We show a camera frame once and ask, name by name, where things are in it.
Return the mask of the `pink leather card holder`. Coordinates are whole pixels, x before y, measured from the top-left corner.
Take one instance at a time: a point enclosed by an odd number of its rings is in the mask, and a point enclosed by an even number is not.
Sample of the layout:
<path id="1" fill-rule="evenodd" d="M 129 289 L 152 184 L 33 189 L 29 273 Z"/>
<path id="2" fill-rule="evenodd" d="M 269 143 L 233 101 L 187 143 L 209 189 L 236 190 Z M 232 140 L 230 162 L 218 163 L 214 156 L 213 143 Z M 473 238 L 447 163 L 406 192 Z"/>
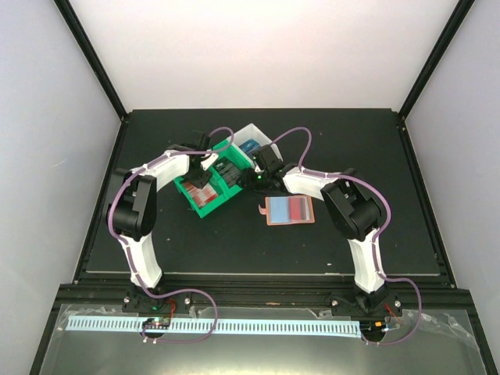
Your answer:
<path id="1" fill-rule="evenodd" d="M 265 205 L 259 205 L 259 213 L 266 217 L 266 224 L 268 226 L 286 226 L 286 225 L 296 225 L 296 224 L 309 224 L 314 223 L 316 221 L 315 215 L 313 212 L 314 221 L 309 223 L 293 223 L 290 219 L 289 212 L 289 201 L 290 197 L 293 196 L 306 196 L 306 195 L 292 195 L 292 196 L 273 196 L 265 198 Z M 313 203 L 312 199 L 309 196 L 311 202 L 312 211 L 313 211 Z"/>

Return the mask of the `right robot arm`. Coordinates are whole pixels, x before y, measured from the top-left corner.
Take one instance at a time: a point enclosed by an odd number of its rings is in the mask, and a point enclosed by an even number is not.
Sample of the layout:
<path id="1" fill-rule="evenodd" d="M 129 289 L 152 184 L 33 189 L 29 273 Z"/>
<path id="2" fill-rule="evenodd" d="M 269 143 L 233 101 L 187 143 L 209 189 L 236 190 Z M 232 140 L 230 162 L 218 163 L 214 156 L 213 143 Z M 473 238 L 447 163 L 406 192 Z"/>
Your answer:
<path id="1" fill-rule="evenodd" d="M 237 184 L 263 194 L 306 195 L 322 201 L 337 231 L 348 240 L 355 267 L 355 305 L 365 315 L 379 310 L 387 296 L 379 236 L 391 219 L 387 202 L 358 171 L 309 170 L 284 163 L 271 146 L 252 154 L 254 167 L 243 169 Z"/>

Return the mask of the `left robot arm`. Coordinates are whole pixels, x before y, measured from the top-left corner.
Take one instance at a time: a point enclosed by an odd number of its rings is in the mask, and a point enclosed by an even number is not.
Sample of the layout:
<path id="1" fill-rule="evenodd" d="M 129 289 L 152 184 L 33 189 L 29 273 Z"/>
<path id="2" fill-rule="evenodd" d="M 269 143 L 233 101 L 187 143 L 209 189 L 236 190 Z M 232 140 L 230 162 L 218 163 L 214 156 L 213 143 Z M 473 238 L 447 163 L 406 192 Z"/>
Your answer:
<path id="1" fill-rule="evenodd" d="M 210 136 L 198 134 L 194 144 L 171 145 L 160 156 L 132 170 L 117 172 L 118 189 L 106 224 L 121 245 L 130 268 L 130 281 L 142 288 L 140 302 L 151 312 L 162 310 L 168 294 L 158 286 L 163 272 L 152 241 L 157 218 L 157 194 L 178 177 L 202 189 L 212 177 L 209 167 L 217 154 L 209 150 Z"/>

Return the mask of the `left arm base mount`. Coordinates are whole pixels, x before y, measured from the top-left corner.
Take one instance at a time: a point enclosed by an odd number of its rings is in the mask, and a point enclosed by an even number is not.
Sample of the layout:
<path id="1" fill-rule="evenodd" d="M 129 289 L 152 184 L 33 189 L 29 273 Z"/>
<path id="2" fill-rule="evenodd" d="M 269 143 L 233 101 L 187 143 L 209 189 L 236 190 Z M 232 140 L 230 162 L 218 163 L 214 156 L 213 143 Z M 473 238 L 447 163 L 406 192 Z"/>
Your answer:
<path id="1" fill-rule="evenodd" d="M 124 313 L 137 313 L 139 316 L 187 314 L 192 299 L 191 292 L 183 292 L 168 298 L 151 298 L 141 288 L 132 286 L 123 298 L 122 311 Z"/>

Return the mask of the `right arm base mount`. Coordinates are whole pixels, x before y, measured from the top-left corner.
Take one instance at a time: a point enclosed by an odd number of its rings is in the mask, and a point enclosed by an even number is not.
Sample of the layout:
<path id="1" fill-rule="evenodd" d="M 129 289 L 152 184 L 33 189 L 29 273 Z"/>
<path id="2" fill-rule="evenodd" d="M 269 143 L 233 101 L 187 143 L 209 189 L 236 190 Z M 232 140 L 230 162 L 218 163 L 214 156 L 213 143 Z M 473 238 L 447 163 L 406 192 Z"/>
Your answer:
<path id="1" fill-rule="evenodd" d="M 398 295 L 387 286 L 370 294 L 358 287 L 335 289 L 324 300 L 335 316 L 380 317 L 402 316 L 402 307 L 396 305 Z"/>

